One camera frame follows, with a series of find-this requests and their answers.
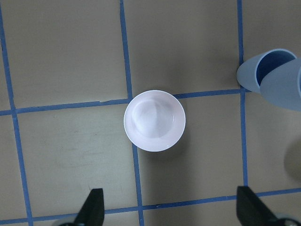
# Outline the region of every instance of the grid line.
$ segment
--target grid line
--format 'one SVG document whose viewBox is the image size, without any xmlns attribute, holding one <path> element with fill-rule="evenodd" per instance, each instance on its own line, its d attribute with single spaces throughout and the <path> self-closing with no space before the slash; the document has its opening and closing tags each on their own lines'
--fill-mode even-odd
<svg viewBox="0 0 301 226">
<path fill-rule="evenodd" d="M 240 92 L 241 89 L 223 89 L 223 90 L 211 90 L 211 91 L 201 91 L 201 92 L 192 92 L 192 93 L 181 93 L 181 94 L 174 94 L 173 96 L 177 99 L 185 99 L 185 98 L 194 98 L 194 97 L 239 94 Z M 17 114 L 22 114 L 22 113 L 54 111 L 54 110 L 84 108 L 84 107 L 122 105 L 122 104 L 128 104 L 129 102 L 130 99 L 116 99 L 116 100 L 109 100 L 104 102 L 94 101 L 94 102 L 81 102 L 81 103 L 73 103 L 73 104 L 32 106 L 32 107 L 16 108 L 15 110 Z M 0 116 L 10 115 L 10 114 L 12 114 L 11 110 L 0 111 Z"/>
<path fill-rule="evenodd" d="M 256 195 L 259 197 L 264 197 L 264 196 L 276 196 L 276 195 L 282 195 L 282 194 L 295 194 L 295 193 L 301 193 L 301 187 L 292 188 L 292 189 L 284 189 L 284 190 L 276 190 L 276 191 L 268 191 L 268 192 L 259 192 L 259 193 L 256 193 Z M 203 203 L 224 202 L 224 201 L 230 201 L 230 200 L 236 200 L 236 196 L 235 195 L 219 196 L 219 197 L 204 198 L 204 199 L 183 201 L 183 202 L 171 202 L 171 203 L 163 203 L 163 204 L 157 204 L 157 205 L 145 205 L 145 206 L 142 206 L 142 209 L 143 210 L 156 210 L 156 209 L 197 205 L 197 204 L 203 204 Z M 124 213 L 124 212 L 133 212 L 133 211 L 138 211 L 138 206 L 105 210 L 105 214 Z M 77 215 L 77 213 L 44 216 L 44 217 L 34 217 L 33 221 L 59 220 L 59 219 L 67 218 L 67 217 L 74 217 L 76 215 Z M 0 225 L 24 223 L 24 222 L 28 222 L 28 220 L 26 218 L 0 220 Z"/>
<path fill-rule="evenodd" d="M 133 91 L 132 91 L 131 70 L 130 70 L 130 61 L 129 61 L 129 54 L 128 54 L 128 45 L 127 45 L 126 16 L 125 16 L 123 0 L 120 0 L 120 26 L 121 26 L 123 54 L 124 54 L 126 79 L 127 79 L 127 98 L 130 102 L 133 99 Z M 144 217 L 143 217 L 143 209 L 142 209 L 143 204 L 142 204 L 142 194 L 141 194 L 141 184 L 140 184 L 140 173 L 139 173 L 139 161 L 138 161 L 137 146 L 132 144 L 132 149 L 133 149 L 133 159 L 134 159 L 134 170 L 135 170 L 135 182 L 136 182 L 136 194 L 137 194 L 137 204 L 138 204 L 139 225 L 144 226 Z"/>
<path fill-rule="evenodd" d="M 244 43 L 243 43 L 243 13 L 242 0 L 237 0 L 237 19 L 238 19 L 238 58 L 239 65 L 244 62 Z M 240 128 L 241 128 L 241 149 L 243 164 L 243 182 L 248 186 L 248 166 L 246 148 L 246 89 L 240 87 Z"/>
<path fill-rule="evenodd" d="M 28 225 L 33 226 L 32 210 L 31 210 L 29 194 L 28 194 L 28 187 L 27 187 L 27 180 L 26 180 L 24 159 L 23 159 L 23 153 L 22 153 L 20 131 L 19 131 L 19 123 L 18 123 L 18 117 L 16 114 L 16 107 L 15 107 L 15 103 L 14 103 L 14 92 L 13 92 L 13 87 L 12 87 L 12 82 L 11 82 L 11 77 L 10 77 L 10 71 L 9 71 L 8 52 L 7 52 L 7 46 L 6 46 L 6 40 L 5 40 L 5 32 L 4 32 L 4 26 L 3 26 L 1 5 L 0 5 L 0 39 L 1 39 L 1 47 L 2 47 L 4 72 L 5 72 L 7 89 L 8 89 L 8 98 L 9 98 L 10 110 L 12 113 L 12 119 L 13 119 L 13 125 L 14 125 L 16 149 L 17 149 L 17 155 L 18 155 L 18 161 L 19 161 L 19 167 L 20 167 L 20 173 L 21 173 L 21 181 L 22 181 L 22 187 L 23 187 L 26 215 L 27 215 Z"/>
<path fill-rule="evenodd" d="M 11 110 L 0 111 L 0 116 L 3 116 L 3 115 L 10 115 L 10 114 L 11 114 Z"/>
<path fill-rule="evenodd" d="M 239 64 L 241 65 L 243 63 L 243 56 L 244 56 L 242 0 L 237 0 L 237 11 L 238 11 L 238 50 L 239 50 L 238 54 L 239 54 Z M 13 95 L 13 88 L 12 88 L 12 82 L 11 82 L 10 71 L 9 71 L 8 54 L 7 54 L 7 47 L 6 47 L 6 42 L 5 42 L 5 33 L 4 33 L 3 19 L 2 19 L 1 5 L 0 5 L 0 38 L 1 38 L 1 45 L 2 45 L 2 55 L 3 55 L 5 77 L 6 77 L 7 89 L 8 89 L 8 98 L 9 98 L 9 103 L 10 103 L 10 108 L 11 108 L 11 110 L 0 111 L 0 116 L 12 115 L 12 118 L 13 118 L 19 167 L 20 167 L 20 171 L 21 171 L 21 180 L 22 180 L 24 200 L 25 200 L 25 206 L 26 206 L 26 214 L 27 214 L 27 218 L 0 220 L 0 225 L 28 222 L 29 226 L 33 226 L 33 221 L 56 220 L 56 219 L 62 219 L 65 217 L 76 216 L 76 213 L 75 213 L 75 214 L 53 215 L 53 216 L 44 216 L 44 217 L 32 217 L 17 114 L 29 113 L 29 112 L 61 110 L 61 109 L 69 109 L 69 108 L 128 104 L 133 99 L 133 93 L 132 93 L 132 84 L 131 84 L 131 72 L 130 72 L 128 44 L 127 44 L 126 19 L 125 19 L 125 10 L 124 10 L 123 0 L 120 0 L 120 25 L 121 25 L 123 52 L 124 52 L 124 60 L 125 60 L 127 99 L 117 99 L 117 100 L 110 100 L 110 101 L 105 101 L 105 102 L 95 101 L 95 102 L 83 102 L 83 103 L 74 103 L 74 104 L 47 105 L 47 106 L 36 106 L 36 107 L 33 106 L 33 107 L 25 107 L 25 108 L 16 109 L 15 104 L 14 104 L 14 95 Z M 240 94 L 243 178 L 244 178 L 244 185 L 247 186 L 248 185 L 248 173 L 247 173 L 247 152 L 246 152 L 247 149 L 246 149 L 246 109 L 245 109 L 246 92 L 249 92 L 249 90 L 241 87 L 240 89 L 212 90 L 212 91 L 203 91 L 203 92 L 182 93 L 182 94 L 175 94 L 174 96 L 177 99 L 182 99 L 182 98 L 206 97 L 206 96 L 216 96 L 216 95 Z M 172 208 L 172 207 L 188 206 L 188 205 L 195 205 L 195 204 L 202 204 L 202 203 L 222 202 L 222 201 L 236 199 L 236 196 L 233 195 L 233 196 L 222 196 L 222 197 L 205 198 L 205 199 L 192 200 L 192 201 L 163 203 L 163 204 L 158 204 L 158 205 L 143 206 L 137 147 L 133 144 L 132 149 L 133 149 L 138 206 L 105 210 L 105 214 L 138 211 L 140 226 L 144 226 L 143 210 Z M 293 193 L 301 193 L 301 188 L 260 192 L 260 193 L 257 193 L 257 195 L 259 197 L 263 197 L 263 196 L 293 194 Z"/>
</svg>

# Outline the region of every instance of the blue plastic cup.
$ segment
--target blue plastic cup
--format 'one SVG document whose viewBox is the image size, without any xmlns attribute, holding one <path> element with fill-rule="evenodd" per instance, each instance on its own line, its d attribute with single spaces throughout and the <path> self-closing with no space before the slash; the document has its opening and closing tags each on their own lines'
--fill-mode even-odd
<svg viewBox="0 0 301 226">
<path fill-rule="evenodd" d="M 283 48 L 259 54 L 245 61 L 237 71 L 239 84 L 255 93 L 260 93 L 262 79 L 275 68 L 296 59 L 296 55 Z"/>
<path fill-rule="evenodd" d="M 260 92 L 270 103 L 301 111 L 301 58 L 292 60 L 267 74 Z"/>
</svg>

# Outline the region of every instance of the cup rim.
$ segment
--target cup rim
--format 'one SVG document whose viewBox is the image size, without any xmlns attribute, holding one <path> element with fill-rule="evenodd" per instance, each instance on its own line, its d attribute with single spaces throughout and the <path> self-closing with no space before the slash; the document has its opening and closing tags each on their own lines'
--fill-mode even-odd
<svg viewBox="0 0 301 226">
<path fill-rule="evenodd" d="M 293 52 L 291 52 L 291 51 L 289 51 L 289 50 L 287 50 L 287 49 L 285 49 L 285 48 L 275 48 L 275 49 L 271 49 L 271 50 L 269 50 L 269 51 L 263 53 L 262 56 L 258 59 L 258 61 L 257 61 L 257 63 L 256 63 L 255 71 L 254 71 L 254 78 L 255 78 L 256 86 L 257 86 L 258 89 L 260 89 L 260 85 L 259 85 L 258 79 L 257 79 L 257 68 L 258 68 L 259 64 L 261 63 L 261 61 L 262 61 L 268 54 L 273 53 L 273 52 L 276 52 L 276 51 L 282 51 L 282 52 L 289 53 L 289 54 L 291 54 L 295 59 L 297 59 L 297 56 L 296 56 Z"/>
<path fill-rule="evenodd" d="M 297 86 L 298 86 L 297 90 L 298 90 L 299 96 L 301 97 L 300 79 L 301 79 L 301 66 L 299 67 L 298 76 L 297 76 Z"/>
</svg>

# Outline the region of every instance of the tan floor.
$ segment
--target tan floor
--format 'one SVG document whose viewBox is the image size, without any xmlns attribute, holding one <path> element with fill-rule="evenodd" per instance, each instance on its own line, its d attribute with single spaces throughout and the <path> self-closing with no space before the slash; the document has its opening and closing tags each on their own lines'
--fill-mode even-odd
<svg viewBox="0 0 301 226">
<path fill-rule="evenodd" d="M 238 226 L 235 200 L 149 208 L 233 196 L 244 181 L 257 193 L 289 189 L 262 200 L 275 212 L 301 218 L 301 189 L 290 190 L 301 187 L 301 113 L 255 93 L 246 93 L 245 102 L 241 97 L 236 0 L 124 0 L 127 42 L 119 0 L 0 4 L 8 53 L 0 62 L 8 59 L 18 113 L 16 122 L 14 109 L 5 112 L 12 93 L 1 63 L 0 225 L 50 226 L 57 215 L 78 212 L 89 191 L 102 187 L 106 210 L 124 208 L 106 214 L 105 226 L 139 226 L 140 201 L 146 226 Z M 244 60 L 273 48 L 301 56 L 300 7 L 298 0 L 243 0 Z M 187 124 L 175 146 L 136 153 L 123 114 L 128 95 L 150 89 L 200 93 L 179 95 Z M 60 107 L 84 102 L 95 105 Z M 38 108 L 50 105 L 54 110 Z"/>
</svg>

